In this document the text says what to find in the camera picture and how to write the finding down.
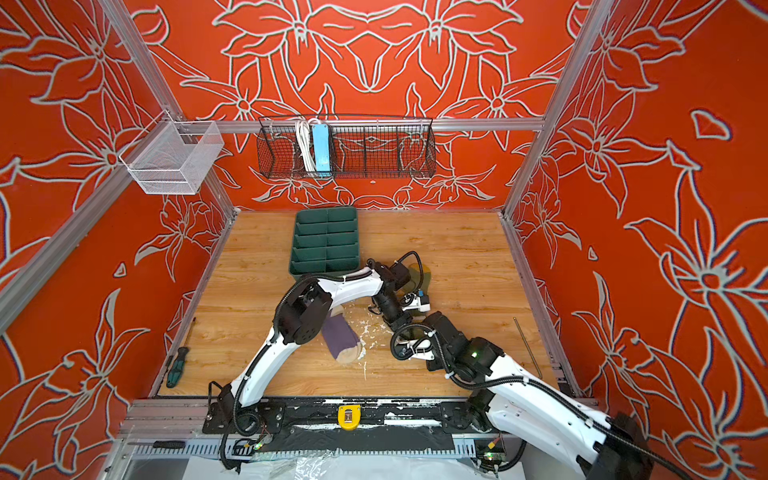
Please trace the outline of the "green striped sock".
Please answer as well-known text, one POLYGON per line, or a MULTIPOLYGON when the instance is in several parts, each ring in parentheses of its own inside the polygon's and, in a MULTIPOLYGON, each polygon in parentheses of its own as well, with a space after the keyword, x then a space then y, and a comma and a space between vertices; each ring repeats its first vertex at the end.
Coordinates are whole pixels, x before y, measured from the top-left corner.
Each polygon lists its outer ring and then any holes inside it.
POLYGON ((410 280, 401 289, 403 294, 418 293, 427 295, 432 278, 432 270, 428 266, 419 269, 418 264, 413 261, 408 264, 410 280))

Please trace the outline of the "purple sock beige toe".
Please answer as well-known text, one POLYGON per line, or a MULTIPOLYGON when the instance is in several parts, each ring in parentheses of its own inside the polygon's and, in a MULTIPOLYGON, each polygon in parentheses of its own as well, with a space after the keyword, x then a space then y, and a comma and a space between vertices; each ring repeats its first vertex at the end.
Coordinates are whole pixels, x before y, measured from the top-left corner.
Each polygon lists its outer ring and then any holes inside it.
POLYGON ((321 333, 331 356, 340 364, 357 361, 363 352, 362 342, 347 322, 342 306, 331 309, 321 333))

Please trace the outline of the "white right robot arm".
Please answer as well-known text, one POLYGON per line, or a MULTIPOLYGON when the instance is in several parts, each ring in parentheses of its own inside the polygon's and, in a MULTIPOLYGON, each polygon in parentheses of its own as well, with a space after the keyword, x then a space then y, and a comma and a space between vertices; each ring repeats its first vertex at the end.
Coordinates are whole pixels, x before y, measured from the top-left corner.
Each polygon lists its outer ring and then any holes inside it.
POLYGON ((687 473, 652 452, 638 424, 611 417, 546 384, 500 347, 472 339, 442 313, 416 322, 408 312, 385 314, 390 351, 405 361, 423 358, 454 385, 472 392, 491 427, 518 437, 586 479, 648 479, 660 466, 680 479, 687 473))

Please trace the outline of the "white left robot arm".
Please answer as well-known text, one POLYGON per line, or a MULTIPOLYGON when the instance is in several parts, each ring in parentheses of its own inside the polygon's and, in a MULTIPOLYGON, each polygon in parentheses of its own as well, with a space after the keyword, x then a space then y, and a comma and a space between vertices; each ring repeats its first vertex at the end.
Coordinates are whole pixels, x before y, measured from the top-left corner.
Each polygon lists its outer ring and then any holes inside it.
POLYGON ((392 331, 413 322, 397 292, 411 280, 402 258, 391 265, 369 259, 358 271, 330 275, 305 274, 285 293, 275 308, 269 334, 253 359, 217 395, 208 395, 203 431, 224 434, 235 431, 251 436, 265 423, 257 404, 285 361, 324 329, 332 310, 361 298, 372 299, 384 323, 392 331))

